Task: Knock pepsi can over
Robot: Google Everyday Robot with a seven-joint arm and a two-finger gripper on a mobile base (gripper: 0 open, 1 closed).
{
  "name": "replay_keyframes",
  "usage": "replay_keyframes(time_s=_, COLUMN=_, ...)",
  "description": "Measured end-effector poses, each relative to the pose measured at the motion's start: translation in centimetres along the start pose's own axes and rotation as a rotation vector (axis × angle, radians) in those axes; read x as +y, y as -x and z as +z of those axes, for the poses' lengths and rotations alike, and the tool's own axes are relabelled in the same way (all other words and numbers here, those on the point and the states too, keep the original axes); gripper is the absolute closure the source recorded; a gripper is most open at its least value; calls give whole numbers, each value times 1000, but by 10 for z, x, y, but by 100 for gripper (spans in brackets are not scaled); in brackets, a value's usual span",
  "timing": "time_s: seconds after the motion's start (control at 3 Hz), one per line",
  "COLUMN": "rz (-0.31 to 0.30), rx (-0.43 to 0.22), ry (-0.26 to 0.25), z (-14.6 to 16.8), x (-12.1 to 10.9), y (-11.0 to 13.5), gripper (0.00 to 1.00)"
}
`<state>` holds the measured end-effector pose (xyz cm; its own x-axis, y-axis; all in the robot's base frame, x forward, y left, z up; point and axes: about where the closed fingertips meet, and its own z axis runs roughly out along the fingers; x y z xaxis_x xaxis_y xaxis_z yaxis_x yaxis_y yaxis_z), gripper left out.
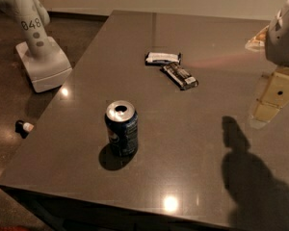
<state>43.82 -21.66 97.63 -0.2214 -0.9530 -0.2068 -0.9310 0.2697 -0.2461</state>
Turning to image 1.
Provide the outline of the white robot base numbered 048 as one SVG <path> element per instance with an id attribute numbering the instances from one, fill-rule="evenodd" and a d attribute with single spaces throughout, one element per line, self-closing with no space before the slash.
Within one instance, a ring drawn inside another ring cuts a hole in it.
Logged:
<path id="1" fill-rule="evenodd" d="M 50 16 L 39 0 L 0 0 L 0 10 L 12 16 L 24 42 L 15 48 L 35 92 L 61 86 L 72 67 L 59 44 L 45 31 Z"/>

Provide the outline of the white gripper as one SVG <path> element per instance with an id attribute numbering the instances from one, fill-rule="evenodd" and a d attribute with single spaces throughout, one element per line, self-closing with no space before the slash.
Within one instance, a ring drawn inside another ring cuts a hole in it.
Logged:
<path id="1" fill-rule="evenodd" d="M 278 11 L 269 27 L 261 29 L 245 45 L 252 52 L 262 51 L 268 61 L 278 66 L 269 76 L 261 95 L 251 110 L 250 126 L 266 126 L 289 103 L 289 0 Z"/>

